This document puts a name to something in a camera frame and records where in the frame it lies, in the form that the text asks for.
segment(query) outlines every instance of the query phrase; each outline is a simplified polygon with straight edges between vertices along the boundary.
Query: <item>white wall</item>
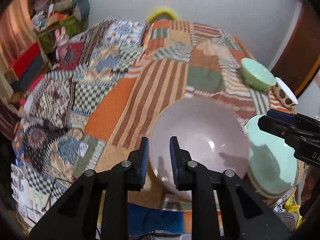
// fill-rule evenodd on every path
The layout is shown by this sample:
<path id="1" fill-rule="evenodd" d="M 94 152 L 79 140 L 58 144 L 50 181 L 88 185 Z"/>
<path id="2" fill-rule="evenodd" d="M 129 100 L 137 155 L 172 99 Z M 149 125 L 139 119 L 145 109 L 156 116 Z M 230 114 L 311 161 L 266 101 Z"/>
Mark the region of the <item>white wall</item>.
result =
<path id="1" fill-rule="evenodd" d="M 89 0 L 89 26 L 110 17 L 144 20 L 159 7 L 181 20 L 223 28 L 269 66 L 284 40 L 297 0 Z"/>
<path id="2" fill-rule="evenodd" d="M 296 111 L 312 118 L 320 116 L 320 88 L 314 80 L 298 98 Z"/>
<path id="3" fill-rule="evenodd" d="M 294 13 L 293 13 L 293 17 L 292 17 L 292 20 L 291 20 L 291 23 L 290 23 L 290 26 L 288 28 L 288 31 L 287 31 L 287 34 L 285 35 L 279 49 L 278 49 L 278 52 L 277 54 L 275 55 L 275 57 L 273 58 L 273 60 L 271 61 L 268 69 L 269 70 L 272 70 L 273 67 L 276 65 L 276 63 L 278 62 L 278 60 L 280 59 L 282 53 L 284 52 L 285 48 L 287 47 L 287 44 L 293 34 L 293 31 L 294 29 L 296 28 L 296 25 L 297 25 L 297 22 L 299 20 L 299 16 L 300 16 L 300 12 L 301 12 L 301 9 L 302 9 L 302 3 L 301 2 L 297 2 L 296 3 L 296 8 L 294 10 Z"/>

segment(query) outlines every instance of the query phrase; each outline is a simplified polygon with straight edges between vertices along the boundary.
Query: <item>yellow handle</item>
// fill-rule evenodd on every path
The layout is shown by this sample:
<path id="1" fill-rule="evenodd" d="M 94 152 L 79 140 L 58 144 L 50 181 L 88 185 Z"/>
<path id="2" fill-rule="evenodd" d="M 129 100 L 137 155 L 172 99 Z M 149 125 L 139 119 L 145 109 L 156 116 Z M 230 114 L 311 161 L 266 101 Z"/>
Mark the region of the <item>yellow handle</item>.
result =
<path id="1" fill-rule="evenodd" d="M 167 15 L 173 21 L 177 21 L 179 19 L 178 16 L 172 10 L 170 10 L 169 8 L 163 7 L 155 10 L 146 21 L 149 24 L 153 23 L 156 18 L 158 18 L 160 15 L 163 15 L 163 14 Z"/>

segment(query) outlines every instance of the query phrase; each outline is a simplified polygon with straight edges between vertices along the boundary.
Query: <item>green bowl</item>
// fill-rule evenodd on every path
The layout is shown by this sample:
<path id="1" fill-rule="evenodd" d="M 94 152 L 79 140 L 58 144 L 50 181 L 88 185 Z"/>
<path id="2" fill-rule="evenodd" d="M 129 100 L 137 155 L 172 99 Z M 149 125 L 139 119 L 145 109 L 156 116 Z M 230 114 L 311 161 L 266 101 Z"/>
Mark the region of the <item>green bowl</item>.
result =
<path id="1" fill-rule="evenodd" d="M 276 79 L 272 73 L 251 58 L 245 57 L 241 60 L 241 74 L 244 82 L 256 90 L 267 91 L 276 85 Z"/>

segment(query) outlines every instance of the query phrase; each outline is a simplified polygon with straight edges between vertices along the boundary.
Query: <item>striped blanket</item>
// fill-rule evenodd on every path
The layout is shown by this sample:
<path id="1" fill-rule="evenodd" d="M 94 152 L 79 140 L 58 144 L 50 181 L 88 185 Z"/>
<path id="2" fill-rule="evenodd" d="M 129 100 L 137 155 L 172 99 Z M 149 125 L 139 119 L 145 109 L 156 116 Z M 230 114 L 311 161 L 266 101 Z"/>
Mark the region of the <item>striped blanket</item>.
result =
<path id="1" fill-rule="evenodd" d="M 244 123 L 270 108 L 288 112 L 271 90 L 259 92 L 243 83 L 240 60 L 253 56 L 241 41 L 221 29 L 182 21 L 155 22 L 145 36 L 143 50 L 86 126 L 85 133 L 107 141 L 97 172 L 127 159 L 161 111 L 183 97 L 210 98 Z M 98 121 L 100 128 L 93 125 Z M 159 208 L 162 192 L 162 184 L 149 167 L 143 190 L 129 192 L 128 201 Z"/>

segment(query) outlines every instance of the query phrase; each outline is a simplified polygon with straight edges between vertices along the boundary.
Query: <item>large pink bowl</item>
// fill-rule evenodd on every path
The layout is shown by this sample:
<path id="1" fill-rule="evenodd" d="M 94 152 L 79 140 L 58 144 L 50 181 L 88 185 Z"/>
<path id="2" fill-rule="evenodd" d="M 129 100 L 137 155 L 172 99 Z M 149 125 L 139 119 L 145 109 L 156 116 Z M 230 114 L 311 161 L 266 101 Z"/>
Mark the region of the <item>large pink bowl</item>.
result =
<path id="1" fill-rule="evenodd" d="M 206 98 L 184 98 L 166 108 L 150 136 L 150 164 L 171 192 L 191 200 L 191 192 L 178 191 L 173 183 L 169 140 L 177 136 L 181 149 L 209 170 L 246 174 L 249 141 L 232 112 Z"/>

